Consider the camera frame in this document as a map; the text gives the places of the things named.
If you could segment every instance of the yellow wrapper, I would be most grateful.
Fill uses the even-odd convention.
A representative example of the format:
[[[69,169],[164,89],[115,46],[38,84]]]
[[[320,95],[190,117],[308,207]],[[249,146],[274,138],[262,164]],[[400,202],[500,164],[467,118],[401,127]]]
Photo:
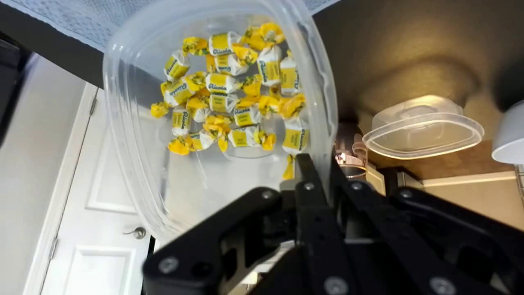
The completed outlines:
[[[259,32],[267,43],[280,45],[285,41],[284,32],[277,23],[264,23],[259,27]]]
[[[185,63],[182,54],[174,53],[169,56],[164,66],[164,74],[167,81],[179,81],[190,71],[190,66]]]
[[[208,102],[198,97],[190,99],[185,105],[185,110],[197,123],[203,123],[203,120],[207,120],[211,113]]]
[[[211,115],[205,120],[203,130],[213,135],[215,138],[225,138],[231,132],[231,118],[225,115]]]
[[[210,36],[210,54],[228,56],[233,53],[233,46],[241,40],[234,32]]]
[[[282,95],[285,97],[297,95],[300,92],[300,76],[298,76],[297,63],[292,58],[292,54],[288,54],[288,58],[285,58],[280,63],[280,74],[282,74],[282,86],[280,86]]]
[[[164,95],[164,102],[172,109],[184,105],[193,95],[184,81],[177,84],[162,82],[161,92]]]
[[[239,99],[236,95],[226,94],[211,94],[210,95],[210,109],[216,113],[231,113]]]
[[[229,74],[229,76],[241,76],[249,71],[249,66],[241,64],[238,58],[233,54],[229,56],[216,56],[215,58],[215,69],[216,73]]]
[[[282,174],[282,181],[293,181],[295,179],[295,156],[288,156],[287,164],[285,164],[285,171]]]
[[[246,46],[233,46],[233,54],[239,59],[241,64],[251,66],[259,61],[259,53]]]
[[[243,43],[256,51],[264,51],[264,48],[269,46],[259,28],[249,28],[243,38]]]
[[[282,51],[279,46],[269,46],[261,53],[257,64],[262,86],[275,87],[280,84],[280,58]]]
[[[257,109],[236,109],[233,113],[236,127],[259,125],[262,117]]]
[[[192,118],[185,110],[174,110],[172,118],[172,133],[174,136],[185,136],[190,133],[192,128]]]
[[[169,113],[169,105],[161,102],[161,104],[153,104],[151,109],[149,109],[149,113],[153,118],[162,118]]]
[[[190,143],[192,143],[192,153],[200,153],[205,150],[210,150],[210,146],[213,146],[213,136],[208,135],[207,132],[200,132],[197,135],[190,135]]]
[[[243,91],[246,97],[261,97],[262,92],[262,77],[259,74],[244,81]]]
[[[306,105],[306,99],[303,94],[292,97],[292,99],[282,99],[279,115],[284,120],[297,118],[300,115],[300,112],[305,109],[305,105]]]
[[[175,138],[167,145],[167,150],[177,156],[189,156],[192,153],[192,141],[189,138]]]
[[[193,56],[208,54],[208,41],[198,36],[184,38],[182,53]]]
[[[300,120],[285,122],[284,151],[288,154],[302,154],[310,146],[310,130]]]
[[[210,74],[207,77],[207,87],[215,94],[233,94],[239,91],[243,84],[228,74]]]

